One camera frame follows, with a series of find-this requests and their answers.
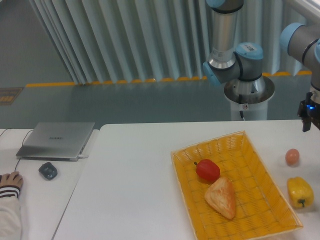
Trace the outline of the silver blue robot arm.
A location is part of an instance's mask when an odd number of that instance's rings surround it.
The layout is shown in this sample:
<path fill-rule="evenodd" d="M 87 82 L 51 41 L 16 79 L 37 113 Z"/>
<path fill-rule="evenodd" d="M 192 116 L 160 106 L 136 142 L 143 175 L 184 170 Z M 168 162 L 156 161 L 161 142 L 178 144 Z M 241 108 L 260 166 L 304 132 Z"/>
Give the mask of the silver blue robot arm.
<path fill-rule="evenodd" d="M 253 42 L 234 46 L 238 12 L 242 0 L 208 0 L 214 11 L 212 50 L 202 65 L 213 85 L 224 84 L 233 121 L 266 120 L 268 102 L 275 93 L 274 83 L 263 76 L 262 47 Z M 310 90 L 298 106 L 302 130 L 320 126 L 320 25 L 294 22 L 279 37 L 280 48 L 311 70 Z"/>

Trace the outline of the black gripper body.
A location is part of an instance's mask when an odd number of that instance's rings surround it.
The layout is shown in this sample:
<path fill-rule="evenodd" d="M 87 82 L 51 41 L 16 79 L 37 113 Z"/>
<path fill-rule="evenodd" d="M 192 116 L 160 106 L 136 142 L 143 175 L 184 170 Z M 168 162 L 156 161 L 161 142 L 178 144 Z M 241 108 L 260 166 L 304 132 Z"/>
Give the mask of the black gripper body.
<path fill-rule="evenodd" d="M 312 125 L 320 128 L 320 104 L 313 101 L 312 97 L 316 96 L 316 92 L 309 91 L 306 97 L 299 103 L 297 115 L 301 118 L 311 118 Z"/>

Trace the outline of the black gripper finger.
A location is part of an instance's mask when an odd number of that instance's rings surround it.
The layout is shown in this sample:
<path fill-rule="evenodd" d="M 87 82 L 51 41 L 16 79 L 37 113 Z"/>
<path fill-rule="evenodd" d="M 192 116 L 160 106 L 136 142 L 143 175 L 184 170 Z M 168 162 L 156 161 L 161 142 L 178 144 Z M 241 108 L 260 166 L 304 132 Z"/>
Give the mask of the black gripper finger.
<path fill-rule="evenodd" d="M 302 122 L 302 131 L 307 132 L 311 129 L 312 119 L 310 117 L 303 117 L 301 119 Z"/>

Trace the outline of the white sleeved forearm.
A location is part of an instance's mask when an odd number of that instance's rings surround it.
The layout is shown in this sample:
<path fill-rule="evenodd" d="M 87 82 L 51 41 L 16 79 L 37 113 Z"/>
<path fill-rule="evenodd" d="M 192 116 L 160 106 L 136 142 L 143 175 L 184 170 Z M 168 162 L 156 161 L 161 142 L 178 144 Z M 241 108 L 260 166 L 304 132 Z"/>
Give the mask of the white sleeved forearm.
<path fill-rule="evenodd" d="M 20 188 L 13 185 L 0 187 L 0 239 L 20 240 L 22 235 Z"/>

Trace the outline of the person's hand on mouse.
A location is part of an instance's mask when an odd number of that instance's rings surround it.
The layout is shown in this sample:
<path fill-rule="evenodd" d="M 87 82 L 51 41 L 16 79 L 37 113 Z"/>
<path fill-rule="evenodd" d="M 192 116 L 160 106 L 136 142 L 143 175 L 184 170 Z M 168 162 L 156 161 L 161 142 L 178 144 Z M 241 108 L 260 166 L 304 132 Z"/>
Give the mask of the person's hand on mouse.
<path fill-rule="evenodd" d="M 6 173 L 0 178 L 0 191 L 14 191 L 17 194 L 20 193 L 24 179 L 18 171 L 12 173 Z"/>

